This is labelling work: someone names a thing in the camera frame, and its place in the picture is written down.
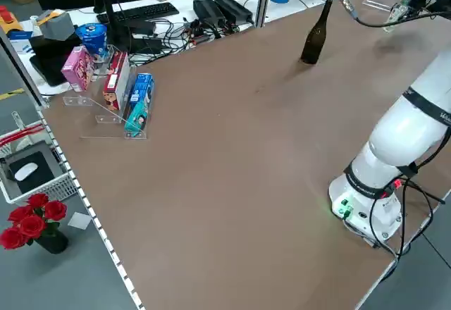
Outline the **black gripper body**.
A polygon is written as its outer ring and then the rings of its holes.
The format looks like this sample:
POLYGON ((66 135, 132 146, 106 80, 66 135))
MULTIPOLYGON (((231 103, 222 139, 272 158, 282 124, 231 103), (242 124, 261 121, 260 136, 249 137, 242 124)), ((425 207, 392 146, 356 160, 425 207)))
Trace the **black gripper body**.
POLYGON ((431 0, 428 4, 428 11, 432 13, 446 12, 450 14, 450 0, 431 0))

